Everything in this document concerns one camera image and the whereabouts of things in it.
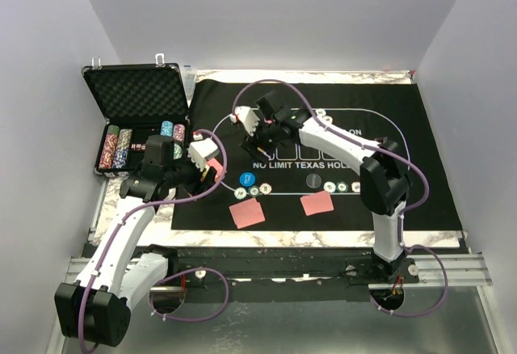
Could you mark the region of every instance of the gray wall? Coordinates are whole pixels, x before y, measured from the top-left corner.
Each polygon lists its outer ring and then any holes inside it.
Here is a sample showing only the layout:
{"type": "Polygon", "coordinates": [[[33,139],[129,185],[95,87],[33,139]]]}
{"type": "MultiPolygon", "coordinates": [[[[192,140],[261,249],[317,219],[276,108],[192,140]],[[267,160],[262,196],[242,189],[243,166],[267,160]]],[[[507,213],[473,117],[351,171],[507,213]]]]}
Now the gray wall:
{"type": "Polygon", "coordinates": [[[455,0],[91,0],[124,63],[415,69],[455,0]]]}
{"type": "Polygon", "coordinates": [[[517,0],[458,0],[416,78],[469,244],[486,257],[517,348],[515,8],[517,0]]]}
{"type": "Polygon", "coordinates": [[[42,353],[99,191],[103,117],[80,69],[118,59],[88,0],[0,2],[0,352],[42,353]]]}

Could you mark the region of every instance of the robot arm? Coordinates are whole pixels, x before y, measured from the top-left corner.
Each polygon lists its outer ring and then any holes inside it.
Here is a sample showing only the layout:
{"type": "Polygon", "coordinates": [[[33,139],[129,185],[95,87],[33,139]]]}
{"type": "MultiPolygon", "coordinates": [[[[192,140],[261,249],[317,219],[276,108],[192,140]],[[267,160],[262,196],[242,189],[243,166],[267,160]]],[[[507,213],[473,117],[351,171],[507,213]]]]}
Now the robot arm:
{"type": "Polygon", "coordinates": [[[206,191],[215,183],[216,170],[206,162],[217,155],[210,139],[193,141],[188,156],[173,160],[171,137],[152,136],[146,143],[144,160],[120,186],[120,199],[103,241],[73,284],[61,283],[55,293],[57,316],[64,336],[78,337],[79,306],[88,281],[95,281],[88,295],[84,318],[85,340],[117,346],[125,336],[134,306],[161,279],[178,271],[176,250],[152,245],[136,266],[126,272],[138,239],[153,220],[158,207],[136,211],[120,227],[132,209],[149,201],[164,200],[171,188],[182,186],[192,195],[206,191]],[[95,267],[107,249],[102,267],[95,267]]]}
{"type": "Polygon", "coordinates": [[[353,138],[360,146],[352,144],[322,127],[307,109],[293,111],[272,93],[257,101],[257,105],[265,120],[250,107],[236,107],[235,114],[230,117],[232,122],[246,130],[241,147],[255,160],[265,162],[278,144],[294,142],[321,150],[350,167],[359,175],[361,200],[373,215],[376,237],[372,265],[377,276],[394,274],[406,257],[399,226],[402,225],[400,213],[406,206],[410,181],[402,164],[364,147],[382,147],[396,152],[397,144],[366,140],[322,121],[332,130],[353,138]]]}

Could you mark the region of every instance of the black felt mat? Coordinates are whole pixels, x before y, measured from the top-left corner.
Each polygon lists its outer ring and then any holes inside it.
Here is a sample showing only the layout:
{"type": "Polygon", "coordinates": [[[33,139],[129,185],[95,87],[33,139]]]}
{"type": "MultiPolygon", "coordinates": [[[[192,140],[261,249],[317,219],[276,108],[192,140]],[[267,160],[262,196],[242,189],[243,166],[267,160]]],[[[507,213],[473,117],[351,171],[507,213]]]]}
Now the black felt mat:
{"type": "MultiPolygon", "coordinates": [[[[214,129],[230,113],[235,95],[245,84],[202,81],[197,84],[191,105],[191,121],[195,129],[214,129]]],[[[298,84],[296,87],[313,107],[327,110],[334,123],[344,129],[354,129],[362,137],[389,137],[409,147],[411,159],[424,171],[431,185],[431,197],[421,208],[406,215],[406,230],[460,230],[461,224],[436,149],[435,139],[416,85],[344,85],[298,84]]],[[[270,90],[277,90],[292,107],[300,100],[287,87],[261,84],[252,87],[241,105],[254,106],[254,101],[270,90]]],[[[325,181],[345,182],[348,192],[359,176],[350,169],[342,169],[339,162],[314,150],[279,149],[278,157],[266,169],[254,168],[249,155],[239,148],[243,131],[229,120],[221,123],[216,134],[225,144],[229,155],[229,172],[225,183],[231,188],[241,187],[241,173],[253,172],[255,185],[269,183],[273,192],[303,194],[318,192],[325,181]],[[318,174],[322,185],[309,188],[308,175],[318,174]]],[[[422,195],[422,183],[415,176],[410,191],[410,203],[422,195]]],[[[245,230],[372,230],[372,215],[362,205],[359,195],[334,194],[335,210],[306,217],[300,203],[301,195],[259,196],[266,221],[245,230]]],[[[233,191],[220,187],[211,196],[195,204],[178,205],[174,209],[173,228],[177,230],[235,230],[229,206],[238,203],[233,191]]]]}

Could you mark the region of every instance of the blue poker chip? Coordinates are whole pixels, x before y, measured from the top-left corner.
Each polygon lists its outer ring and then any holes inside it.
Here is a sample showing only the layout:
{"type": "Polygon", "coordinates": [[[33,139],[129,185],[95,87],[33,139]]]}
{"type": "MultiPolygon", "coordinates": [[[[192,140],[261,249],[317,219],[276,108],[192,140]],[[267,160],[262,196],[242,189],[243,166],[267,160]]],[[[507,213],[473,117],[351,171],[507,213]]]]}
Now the blue poker chip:
{"type": "Polygon", "coordinates": [[[255,183],[255,175],[253,175],[251,172],[245,172],[239,178],[239,182],[241,182],[244,187],[253,186],[255,183]]]}
{"type": "Polygon", "coordinates": [[[160,134],[162,136],[169,136],[172,137],[174,125],[170,121],[163,121],[162,122],[162,129],[160,130],[160,134]]]}

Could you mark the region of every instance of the foam padding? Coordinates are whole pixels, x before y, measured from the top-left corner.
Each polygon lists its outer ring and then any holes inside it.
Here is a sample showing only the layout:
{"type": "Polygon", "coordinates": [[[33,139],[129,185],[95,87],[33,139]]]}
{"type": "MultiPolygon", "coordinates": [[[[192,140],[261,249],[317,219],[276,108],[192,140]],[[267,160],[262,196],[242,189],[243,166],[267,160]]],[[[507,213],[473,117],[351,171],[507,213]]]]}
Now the foam padding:
{"type": "Polygon", "coordinates": [[[120,117],[186,116],[187,99],[174,67],[85,67],[83,77],[101,112],[120,117]]]}

